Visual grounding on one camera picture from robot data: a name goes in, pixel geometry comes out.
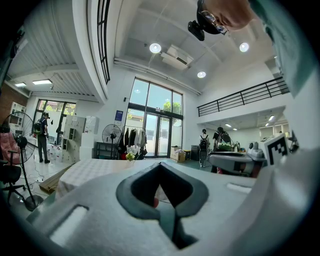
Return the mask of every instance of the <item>eyeglasses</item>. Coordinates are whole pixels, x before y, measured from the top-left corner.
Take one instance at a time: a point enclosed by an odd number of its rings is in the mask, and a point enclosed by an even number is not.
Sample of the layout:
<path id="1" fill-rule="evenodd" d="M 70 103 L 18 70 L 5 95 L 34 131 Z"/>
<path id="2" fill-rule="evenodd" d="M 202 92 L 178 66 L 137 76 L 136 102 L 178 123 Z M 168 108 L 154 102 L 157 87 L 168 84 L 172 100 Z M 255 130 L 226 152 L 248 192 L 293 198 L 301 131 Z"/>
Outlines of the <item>eyeglasses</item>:
<path id="1" fill-rule="evenodd" d="M 221 34 L 225 35 L 228 32 L 228 29 L 225 28 L 224 26 L 220 26 L 216 24 L 215 16 L 211 12 L 204 10 L 204 3 L 205 3 L 205 0 L 201 0 L 200 2 L 201 7 L 199 9 L 199 14 L 202 17 L 204 17 L 209 23 L 211 23 L 216 28 L 216 30 L 218 30 Z"/>

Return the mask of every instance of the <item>office chair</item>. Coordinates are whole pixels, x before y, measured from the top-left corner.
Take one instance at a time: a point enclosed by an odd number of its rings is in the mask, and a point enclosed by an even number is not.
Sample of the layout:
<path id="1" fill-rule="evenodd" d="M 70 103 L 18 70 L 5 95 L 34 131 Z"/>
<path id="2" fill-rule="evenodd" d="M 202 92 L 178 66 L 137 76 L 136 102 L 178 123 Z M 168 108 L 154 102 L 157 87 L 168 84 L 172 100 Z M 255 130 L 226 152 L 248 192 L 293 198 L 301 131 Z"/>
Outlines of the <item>office chair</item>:
<path id="1" fill-rule="evenodd" d="M 18 152 L 13 150 L 9 150 L 8 152 L 10 152 L 10 165 L 6 165 L 8 161 L 0 160 L 0 181 L 4 184 L 9 183 L 9 186 L 2 188 L 2 191 L 9 191 L 7 202 L 10 206 L 9 200 L 12 193 L 16 193 L 22 198 L 23 202 L 25 201 L 25 198 L 16 189 L 23 188 L 23 190 L 26 190 L 26 187 L 25 185 L 14 185 L 20 178 L 21 168 L 12 165 L 13 155 Z"/>

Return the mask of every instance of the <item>air conditioner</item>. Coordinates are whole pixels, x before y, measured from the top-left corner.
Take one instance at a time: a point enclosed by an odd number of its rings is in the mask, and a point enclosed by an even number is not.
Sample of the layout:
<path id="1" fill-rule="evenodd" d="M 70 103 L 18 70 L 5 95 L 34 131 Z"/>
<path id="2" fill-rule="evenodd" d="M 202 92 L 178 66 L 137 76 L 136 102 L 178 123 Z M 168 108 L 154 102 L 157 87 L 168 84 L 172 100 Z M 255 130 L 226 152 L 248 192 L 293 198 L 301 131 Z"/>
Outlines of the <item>air conditioner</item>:
<path id="1" fill-rule="evenodd" d="M 188 53 L 173 44 L 166 53 L 163 52 L 161 54 L 161 57 L 164 63 L 178 70 L 185 70 L 194 60 Z"/>

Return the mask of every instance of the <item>fluorescent light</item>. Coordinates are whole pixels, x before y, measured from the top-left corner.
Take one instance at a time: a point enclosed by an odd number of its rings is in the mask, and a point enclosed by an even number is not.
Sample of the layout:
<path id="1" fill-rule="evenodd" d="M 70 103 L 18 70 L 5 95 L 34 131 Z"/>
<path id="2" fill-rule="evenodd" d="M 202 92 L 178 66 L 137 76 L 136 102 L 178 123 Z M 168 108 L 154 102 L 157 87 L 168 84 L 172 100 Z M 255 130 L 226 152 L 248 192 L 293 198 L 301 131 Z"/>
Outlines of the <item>fluorescent light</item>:
<path id="1" fill-rule="evenodd" d="M 207 75 L 206 72 L 200 71 L 200 72 L 198 73 L 198 78 L 204 78 L 204 77 L 206 77 L 206 75 Z"/>
<path id="2" fill-rule="evenodd" d="M 15 86 L 16 87 L 22 87 L 22 86 L 26 86 L 26 84 L 24 82 L 21 82 L 21 83 L 17 83 Z"/>
<path id="3" fill-rule="evenodd" d="M 241 52 L 245 53 L 249 50 L 249 44 L 247 42 L 243 42 L 242 44 L 240 44 L 239 48 Z"/>
<path id="4" fill-rule="evenodd" d="M 34 83 L 35 85 L 48 85 L 48 84 L 52 84 L 52 82 L 51 82 L 49 79 L 33 81 L 32 83 Z"/>
<path id="5" fill-rule="evenodd" d="M 153 43 L 150 45 L 150 51 L 153 53 L 153 54 L 158 54 L 161 52 L 161 46 L 160 44 L 158 43 Z"/>

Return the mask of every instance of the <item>wooden board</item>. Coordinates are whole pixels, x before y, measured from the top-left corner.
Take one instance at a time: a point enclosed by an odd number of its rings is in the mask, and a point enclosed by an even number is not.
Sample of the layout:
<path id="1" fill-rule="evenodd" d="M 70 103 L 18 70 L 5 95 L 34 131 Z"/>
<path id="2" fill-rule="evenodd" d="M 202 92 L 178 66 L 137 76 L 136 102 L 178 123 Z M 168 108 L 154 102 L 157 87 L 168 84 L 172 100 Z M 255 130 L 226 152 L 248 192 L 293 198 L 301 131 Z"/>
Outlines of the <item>wooden board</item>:
<path id="1" fill-rule="evenodd" d="M 57 186 L 58 186 L 58 182 L 60 180 L 60 177 L 71 167 L 72 165 L 68 166 L 67 168 L 59 171 L 58 173 L 56 173 L 55 175 L 51 176 L 50 178 L 46 179 L 44 182 L 39 184 L 39 187 L 42 191 L 48 193 L 48 194 L 52 194 Z"/>

